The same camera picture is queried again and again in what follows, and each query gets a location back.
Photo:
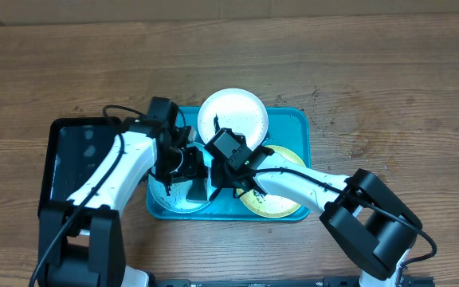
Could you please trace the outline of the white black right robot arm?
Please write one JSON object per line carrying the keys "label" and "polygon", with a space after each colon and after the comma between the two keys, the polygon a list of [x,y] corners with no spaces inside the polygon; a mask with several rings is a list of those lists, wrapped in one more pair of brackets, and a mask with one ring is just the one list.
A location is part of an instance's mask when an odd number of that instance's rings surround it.
{"label": "white black right robot arm", "polygon": [[250,149],[245,137],[220,129],[206,144],[212,184],[280,196],[320,212],[320,221],[363,271],[362,286],[397,286],[406,255],[422,230],[420,219],[375,174],[330,175],[286,159],[270,147]]}

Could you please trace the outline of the white round plate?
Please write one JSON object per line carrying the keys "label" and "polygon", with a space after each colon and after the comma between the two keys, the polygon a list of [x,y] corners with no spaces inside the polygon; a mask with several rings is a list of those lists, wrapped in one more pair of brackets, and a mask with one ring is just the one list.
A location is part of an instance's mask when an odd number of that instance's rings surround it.
{"label": "white round plate", "polygon": [[226,88],[209,96],[198,112],[198,134],[207,144],[216,134],[216,127],[230,128],[245,136],[254,150],[265,139],[269,117],[261,100],[249,91]]}

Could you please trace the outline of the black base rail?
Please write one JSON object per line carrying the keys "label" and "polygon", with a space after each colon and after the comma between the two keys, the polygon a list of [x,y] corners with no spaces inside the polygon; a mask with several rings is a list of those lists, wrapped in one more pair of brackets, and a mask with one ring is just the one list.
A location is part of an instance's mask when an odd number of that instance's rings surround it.
{"label": "black base rail", "polygon": [[268,281],[189,281],[187,279],[157,280],[150,287],[359,287],[357,276],[324,277],[312,280],[268,280]]}

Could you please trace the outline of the black water tray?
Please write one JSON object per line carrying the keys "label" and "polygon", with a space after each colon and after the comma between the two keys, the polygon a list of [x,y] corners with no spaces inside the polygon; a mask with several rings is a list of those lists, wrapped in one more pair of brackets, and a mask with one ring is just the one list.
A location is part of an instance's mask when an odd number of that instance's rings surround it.
{"label": "black water tray", "polygon": [[51,123],[37,216],[71,201],[94,174],[117,138],[115,124],[104,117],[59,118]]}

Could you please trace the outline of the yellow green round plate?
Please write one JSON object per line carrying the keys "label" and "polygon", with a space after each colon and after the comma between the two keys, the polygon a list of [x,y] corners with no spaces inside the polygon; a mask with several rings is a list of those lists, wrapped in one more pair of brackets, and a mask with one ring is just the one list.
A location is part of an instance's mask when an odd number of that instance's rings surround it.
{"label": "yellow green round plate", "polygon": [[[288,161],[305,167],[304,161],[293,151],[286,147],[277,145],[267,145],[276,153],[284,156]],[[233,195],[251,210],[264,218],[284,218],[293,214],[301,208],[299,203],[293,202],[290,199],[277,195],[263,195],[255,190],[244,191],[242,189],[234,189]]]}

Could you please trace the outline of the light blue round plate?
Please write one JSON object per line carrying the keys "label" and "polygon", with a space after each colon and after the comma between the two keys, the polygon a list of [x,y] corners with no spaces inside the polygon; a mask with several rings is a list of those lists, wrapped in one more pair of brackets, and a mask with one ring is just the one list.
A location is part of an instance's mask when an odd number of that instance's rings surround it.
{"label": "light blue round plate", "polygon": [[[211,162],[213,156],[210,155],[205,149],[202,143],[191,143],[189,147],[196,147],[203,154],[203,161],[207,167],[208,177],[207,177],[207,196],[208,199],[215,192],[216,187],[212,185],[211,182]],[[167,195],[165,186],[150,177],[148,180],[148,190],[151,192],[151,197],[163,208],[168,211],[172,211],[180,214],[189,214],[199,211],[202,208],[208,206],[210,202],[187,202],[186,193],[188,192],[190,186],[192,185],[192,180],[187,180],[181,183],[173,183],[171,185],[170,194]]]}

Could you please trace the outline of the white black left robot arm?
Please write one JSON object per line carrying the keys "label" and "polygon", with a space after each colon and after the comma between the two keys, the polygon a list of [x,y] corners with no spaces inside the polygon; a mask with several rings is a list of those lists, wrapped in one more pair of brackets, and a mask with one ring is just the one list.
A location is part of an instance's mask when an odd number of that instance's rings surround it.
{"label": "white black left robot arm", "polygon": [[169,189],[208,177],[195,131],[176,126],[182,110],[155,97],[147,113],[117,123],[113,145],[91,177],[64,202],[42,203],[37,265],[31,286],[147,286],[148,273],[128,266],[120,216],[140,180],[151,176]]}

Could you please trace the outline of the blue plastic tray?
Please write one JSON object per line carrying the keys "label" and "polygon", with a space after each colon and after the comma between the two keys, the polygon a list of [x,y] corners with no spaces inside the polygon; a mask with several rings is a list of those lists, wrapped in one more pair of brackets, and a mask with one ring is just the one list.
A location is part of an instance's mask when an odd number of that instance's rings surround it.
{"label": "blue plastic tray", "polygon": [[[311,166],[309,126],[305,114],[295,108],[268,108],[269,128],[264,144],[286,147],[295,152],[307,167]],[[164,220],[206,220],[265,222],[267,218],[254,214],[240,199],[224,189],[210,204],[189,214],[175,213],[161,207],[147,188],[146,206],[151,215]]]}

